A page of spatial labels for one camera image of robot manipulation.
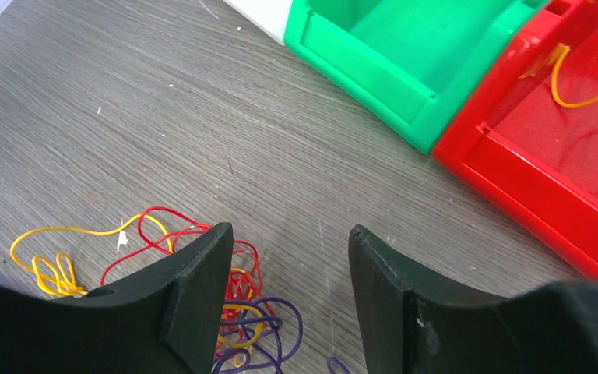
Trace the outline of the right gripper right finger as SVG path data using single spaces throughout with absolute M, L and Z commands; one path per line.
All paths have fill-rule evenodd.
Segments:
M 418 263 L 361 225 L 348 255 L 370 373 L 598 373 L 598 281 L 506 298 Z

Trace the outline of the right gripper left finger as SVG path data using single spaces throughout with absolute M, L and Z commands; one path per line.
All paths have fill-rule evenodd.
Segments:
M 223 222 L 81 298 L 0 285 L 0 373 L 208 373 L 233 247 Z

